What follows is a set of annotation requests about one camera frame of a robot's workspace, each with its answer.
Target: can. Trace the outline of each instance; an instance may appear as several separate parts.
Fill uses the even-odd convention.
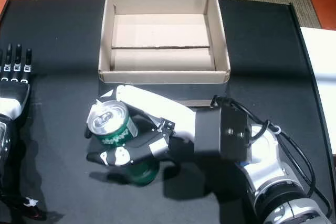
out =
[[[88,128],[107,148],[122,146],[139,133],[125,104],[114,100],[96,104],[90,111]],[[125,174],[129,182],[144,186],[155,179],[159,168],[159,161],[151,159],[126,167]]]

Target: cardboard box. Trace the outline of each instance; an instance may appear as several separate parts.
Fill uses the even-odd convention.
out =
[[[99,53],[103,82],[223,84],[229,74],[218,0],[105,1]]]

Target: robotic hand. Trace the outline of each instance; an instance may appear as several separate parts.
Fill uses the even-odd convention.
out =
[[[3,52],[0,49],[0,200],[10,209],[32,219],[44,219],[36,207],[37,200],[22,197],[12,190],[15,157],[13,149],[17,143],[15,120],[21,115],[29,94],[31,72],[31,49],[26,52],[26,61],[21,68],[22,47],[16,46],[14,67],[12,65],[12,44],[8,45],[5,65],[2,70]]]
[[[193,142],[194,155],[216,155],[236,162],[246,176],[249,198],[261,223],[330,223],[305,194],[292,169],[279,159],[280,128],[269,121],[251,124],[251,113],[242,106],[233,106],[238,103],[215,97],[210,108],[195,112],[133,86],[118,86],[103,97],[137,109],[156,127],[138,136],[148,140],[145,145],[89,153],[87,160],[107,166],[132,165],[149,157],[159,158],[169,151],[170,138],[179,137]]]

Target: black tabletop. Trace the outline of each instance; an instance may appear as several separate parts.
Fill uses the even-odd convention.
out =
[[[105,167],[85,160],[96,144],[83,135],[100,87],[103,5],[104,0],[13,0],[8,5],[0,47],[9,42],[32,47],[35,73],[20,131],[26,146],[22,194],[40,200],[49,212],[45,223],[254,223],[239,193],[245,190],[243,177],[230,164],[217,167],[221,191],[205,194],[205,177],[191,163],[183,164],[177,176],[172,164],[164,163],[153,183],[135,187],[118,184]],[[330,146],[290,6],[220,0],[220,7],[232,67],[228,95],[293,137],[334,209]],[[13,223],[34,222],[14,218]],[[0,221],[10,220],[0,204]]]

